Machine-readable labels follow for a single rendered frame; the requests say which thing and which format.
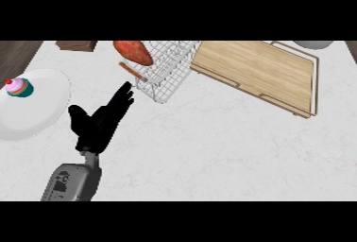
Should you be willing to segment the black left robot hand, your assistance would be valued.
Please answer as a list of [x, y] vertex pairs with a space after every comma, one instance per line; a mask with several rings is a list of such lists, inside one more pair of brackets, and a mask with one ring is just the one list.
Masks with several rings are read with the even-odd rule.
[[70, 130], [78, 136], [75, 149], [100, 154], [115, 135], [118, 123], [134, 103], [131, 83], [125, 82], [104, 106], [100, 106], [93, 115], [78, 105], [68, 107]]

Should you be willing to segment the orange sweet potato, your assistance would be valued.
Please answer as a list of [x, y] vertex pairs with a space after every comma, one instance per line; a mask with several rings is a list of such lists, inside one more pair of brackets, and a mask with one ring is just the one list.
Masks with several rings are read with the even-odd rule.
[[153, 59], [140, 41], [113, 41], [115, 50], [119, 55], [143, 66], [153, 64]]

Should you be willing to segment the grey round bowl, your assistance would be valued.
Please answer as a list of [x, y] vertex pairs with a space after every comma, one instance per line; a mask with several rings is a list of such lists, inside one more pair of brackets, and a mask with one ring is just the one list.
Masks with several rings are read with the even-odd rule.
[[320, 50], [332, 44], [332, 41], [295, 41], [295, 43], [307, 49]]

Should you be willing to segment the white round plate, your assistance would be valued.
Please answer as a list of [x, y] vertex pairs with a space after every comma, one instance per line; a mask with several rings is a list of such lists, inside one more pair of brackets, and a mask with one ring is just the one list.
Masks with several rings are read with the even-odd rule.
[[66, 111], [70, 97], [69, 78], [56, 69], [38, 69], [17, 76], [26, 78], [34, 92], [10, 96], [0, 89], [0, 141], [19, 141], [47, 129]]

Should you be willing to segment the pink frosted cupcake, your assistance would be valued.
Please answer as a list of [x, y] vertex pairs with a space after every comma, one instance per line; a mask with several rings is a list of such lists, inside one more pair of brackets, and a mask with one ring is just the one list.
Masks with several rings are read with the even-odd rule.
[[28, 97], [34, 92], [34, 85], [26, 78], [7, 79], [6, 92], [9, 96]]

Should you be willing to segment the brown wooden block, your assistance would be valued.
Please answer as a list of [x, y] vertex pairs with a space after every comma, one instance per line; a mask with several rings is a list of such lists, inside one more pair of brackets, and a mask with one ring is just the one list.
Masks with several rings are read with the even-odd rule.
[[56, 41], [56, 46], [62, 50], [91, 52], [96, 47], [96, 41]]

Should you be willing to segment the pale wooden tray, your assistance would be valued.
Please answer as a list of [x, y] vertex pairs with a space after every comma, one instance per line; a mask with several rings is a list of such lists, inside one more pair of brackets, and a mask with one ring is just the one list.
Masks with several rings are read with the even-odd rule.
[[273, 41], [202, 41], [191, 70], [309, 118], [318, 114], [318, 57]]

